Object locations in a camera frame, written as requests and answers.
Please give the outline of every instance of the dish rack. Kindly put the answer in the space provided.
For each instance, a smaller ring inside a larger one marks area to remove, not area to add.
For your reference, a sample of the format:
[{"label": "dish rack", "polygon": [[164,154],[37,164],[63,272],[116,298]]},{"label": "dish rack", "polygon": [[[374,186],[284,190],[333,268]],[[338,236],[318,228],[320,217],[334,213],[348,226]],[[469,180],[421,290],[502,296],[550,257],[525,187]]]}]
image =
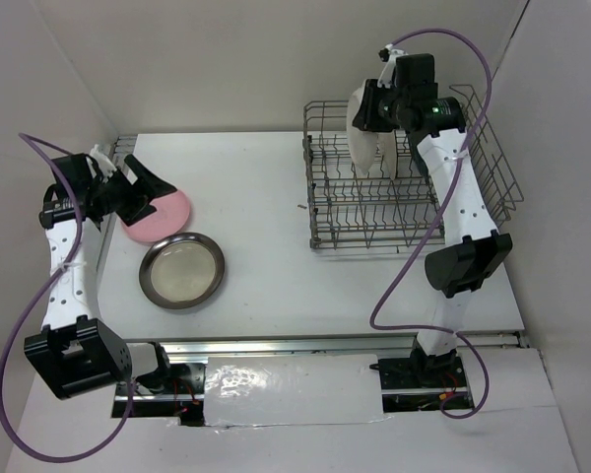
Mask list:
[{"label": "dish rack", "polygon": [[[450,87],[473,124],[481,108],[470,85]],[[390,179],[377,150],[368,174],[358,175],[346,136],[347,101],[312,101],[304,108],[304,160],[310,247],[356,248],[416,245],[438,210],[430,178],[411,160],[407,137],[396,131],[397,178]],[[487,119],[469,147],[471,162],[487,208],[498,227],[523,201],[521,188]],[[444,225],[427,243],[444,243]]]}]

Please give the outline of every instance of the pink plate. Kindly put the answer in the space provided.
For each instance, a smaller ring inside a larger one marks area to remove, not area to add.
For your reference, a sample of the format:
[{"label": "pink plate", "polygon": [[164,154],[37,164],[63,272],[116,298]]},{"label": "pink plate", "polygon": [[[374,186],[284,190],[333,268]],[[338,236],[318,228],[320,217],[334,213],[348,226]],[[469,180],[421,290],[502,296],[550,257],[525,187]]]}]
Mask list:
[{"label": "pink plate", "polygon": [[184,228],[190,217],[190,201],[181,190],[159,197],[151,202],[156,212],[140,222],[122,228],[133,240],[141,243],[153,243],[176,234]]}]

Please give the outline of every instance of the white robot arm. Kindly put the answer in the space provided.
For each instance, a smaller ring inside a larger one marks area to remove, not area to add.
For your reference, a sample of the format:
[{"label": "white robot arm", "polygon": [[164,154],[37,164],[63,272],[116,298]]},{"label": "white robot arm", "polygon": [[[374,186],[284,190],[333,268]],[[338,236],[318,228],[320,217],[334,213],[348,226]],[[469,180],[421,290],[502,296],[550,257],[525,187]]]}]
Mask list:
[{"label": "white robot arm", "polygon": [[[363,85],[361,107],[352,126],[362,132],[389,133],[403,129],[412,161],[431,179],[440,202],[463,160],[455,192],[443,214],[445,248],[425,260],[427,279],[439,291],[431,325],[458,331],[471,295],[482,287],[512,248],[509,235],[500,235],[480,192],[468,150],[467,123],[455,98],[439,98],[434,59],[430,54],[408,55],[388,45],[379,52],[385,62],[379,79]],[[420,370],[451,366],[455,359],[453,334],[421,330],[413,357]]]},{"label": "white robot arm", "polygon": [[[158,343],[127,344],[101,320],[97,259],[99,225],[115,212],[132,225],[155,211],[150,202],[176,189],[132,155],[125,163],[137,175],[133,184],[98,150],[53,160],[73,187],[84,216],[83,233],[72,262],[52,287],[40,333],[27,337],[25,354],[55,396],[73,397],[99,387],[142,378],[159,382],[169,362]],[[65,261],[76,238],[74,208],[57,180],[44,196],[39,214],[45,228],[51,274]]]}]

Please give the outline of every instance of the clear plastic sheet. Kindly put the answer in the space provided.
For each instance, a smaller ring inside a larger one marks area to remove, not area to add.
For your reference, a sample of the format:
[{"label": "clear plastic sheet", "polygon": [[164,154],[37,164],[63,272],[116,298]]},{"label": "clear plastic sheet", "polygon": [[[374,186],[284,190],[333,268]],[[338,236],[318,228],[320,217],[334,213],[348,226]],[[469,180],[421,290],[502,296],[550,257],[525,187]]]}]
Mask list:
[{"label": "clear plastic sheet", "polygon": [[386,419],[375,355],[210,358],[207,426],[362,424]]}]

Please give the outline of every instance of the white wall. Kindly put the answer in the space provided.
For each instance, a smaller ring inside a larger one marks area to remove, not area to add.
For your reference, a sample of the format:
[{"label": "white wall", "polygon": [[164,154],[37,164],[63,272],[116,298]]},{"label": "white wall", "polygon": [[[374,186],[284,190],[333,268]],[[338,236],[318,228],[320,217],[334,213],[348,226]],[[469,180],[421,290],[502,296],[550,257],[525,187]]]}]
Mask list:
[{"label": "white wall", "polygon": [[[19,131],[72,150],[89,150],[115,133],[53,43],[28,0],[0,0],[0,352],[19,311],[48,271],[48,249],[37,222],[41,197],[52,181]],[[30,330],[37,330],[35,313]],[[33,371],[16,342],[8,367],[7,408],[19,423]],[[0,428],[0,471],[11,443]]]},{"label": "white wall", "polygon": [[[525,0],[37,0],[121,132],[298,130],[312,100],[347,99],[402,33],[449,27],[496,64]],[[448,37],[443,85],[474,82],[477,59]]]},{"label": "white wall", "polygon": [[489,113],[526,201],[508,270],[591,472],[591,0],[532,0]]}]

